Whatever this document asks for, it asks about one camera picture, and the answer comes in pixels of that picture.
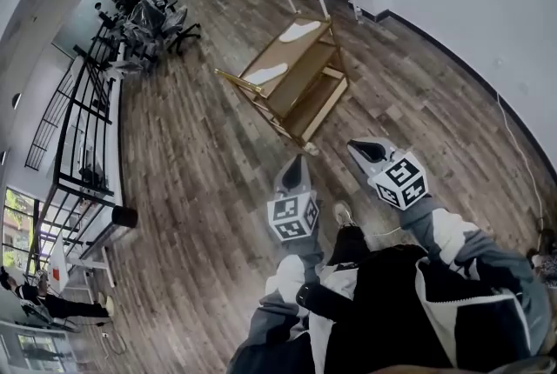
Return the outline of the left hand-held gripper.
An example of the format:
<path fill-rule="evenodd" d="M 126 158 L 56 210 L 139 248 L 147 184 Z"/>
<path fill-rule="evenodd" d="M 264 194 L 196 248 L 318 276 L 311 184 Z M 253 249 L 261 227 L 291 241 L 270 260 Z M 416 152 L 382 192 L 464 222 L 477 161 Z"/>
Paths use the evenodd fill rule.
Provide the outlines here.
<path fill-rule="evenodd" d="M 273 199 L 267 203 L 267 219 L 280 241 L 309 237 L 319 218 L 317 192 L 311 190 L 306 157 L 298 154 L 279 171 L 274 181 L 275 192 L 295 196 Z"/>

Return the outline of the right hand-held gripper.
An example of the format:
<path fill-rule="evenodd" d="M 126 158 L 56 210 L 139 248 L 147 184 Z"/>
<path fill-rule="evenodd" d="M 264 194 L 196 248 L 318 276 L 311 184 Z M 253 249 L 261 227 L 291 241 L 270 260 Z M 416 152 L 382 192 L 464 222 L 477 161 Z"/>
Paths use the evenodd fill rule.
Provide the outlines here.
<path fill-rule="evenodd" d="M 408 210 L 429 192 L 425 168 L 411 151 L 382 170 L 397 151 L 389 140 L 355 138 L 348 142 L 347 149 L 360 170 L 372 177 L 369 182 L 379 199 L 391 206 Z"/>

